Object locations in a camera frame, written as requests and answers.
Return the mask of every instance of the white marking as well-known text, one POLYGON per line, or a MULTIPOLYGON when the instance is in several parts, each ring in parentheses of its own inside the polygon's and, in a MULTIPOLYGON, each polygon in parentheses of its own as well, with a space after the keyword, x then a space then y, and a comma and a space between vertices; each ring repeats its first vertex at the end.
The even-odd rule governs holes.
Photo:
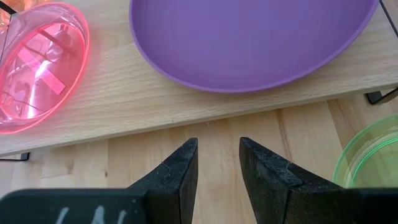
POLYGON ((105 208, 102 205, 98 206, 98 208, 95 210, 93 221, 91 222, 91 224, 105 224, 104 215, 105 208))
POLYGON ((121 210, 119 213, 119 219, 118 219, 118 224, 123 224, 124 217, 126 216, 127 212, 124 210, 121 210))
POLYGON ((68 212, 69 212, 68 207, 61 209, 60 214, 58 215, 58 218, 57 218, 57 221, 55 222, 55 224, 62 224, 63 219, 65 218, 65 216, 67 215, 68 212))

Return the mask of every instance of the pink plastic bowl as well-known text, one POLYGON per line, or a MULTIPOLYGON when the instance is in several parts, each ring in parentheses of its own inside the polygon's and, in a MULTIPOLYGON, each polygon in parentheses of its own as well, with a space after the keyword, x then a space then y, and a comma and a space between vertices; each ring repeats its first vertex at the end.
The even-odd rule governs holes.
POLYGON ((85 71, 89 39, 83 15, 68 4, 12 17, 0 32, 0 134, 36 125, 65 101, 85 71))

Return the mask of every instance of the transparent bowl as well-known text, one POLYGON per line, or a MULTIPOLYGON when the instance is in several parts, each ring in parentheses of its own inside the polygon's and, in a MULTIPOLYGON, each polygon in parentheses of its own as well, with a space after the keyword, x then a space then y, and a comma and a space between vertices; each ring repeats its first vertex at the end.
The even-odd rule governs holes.
POLYGON ((333 182, 345 188, 398 187, 398 115, 368 126, 348 143, 333 182))
POLYGON ((65 3, 12 16, 0 32, 0 134, 30 128, 75 89, 90 49, 85 18, 65 3))

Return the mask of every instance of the green plastic bowl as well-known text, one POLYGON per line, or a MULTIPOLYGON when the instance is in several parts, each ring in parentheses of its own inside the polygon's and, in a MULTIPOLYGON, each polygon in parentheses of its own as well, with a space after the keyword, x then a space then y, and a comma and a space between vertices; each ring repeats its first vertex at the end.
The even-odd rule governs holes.
POLYGON ((345 188, 398 187, 398 115, 368 126, 348 143, 333 182, 345 188))

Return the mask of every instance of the wooden board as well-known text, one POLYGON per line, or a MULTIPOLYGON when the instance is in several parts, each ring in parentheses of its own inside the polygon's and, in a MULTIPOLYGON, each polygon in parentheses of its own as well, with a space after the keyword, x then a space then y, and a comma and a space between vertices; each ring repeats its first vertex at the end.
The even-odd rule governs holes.
POLYGON ((199 140, 193 223, 254 224, 239 163, 248 136, 326 179, 361 129, 398 113, 398 99, 370 106, 362 95, 74 146, 34 151, 31 161, 0 162, 0 197, 22 188, 127 187, 189 137, 199 140))
POLYGON ((398 85, 398 41, 379 7, 366 30, 332 63, 289 85, 249 95, 191 90, 155 72, 135 48, 128 0, 65 0, 91 30, 91 60, 77 91, 44 123, 0 136, 0 154, 227 118, 398 85))

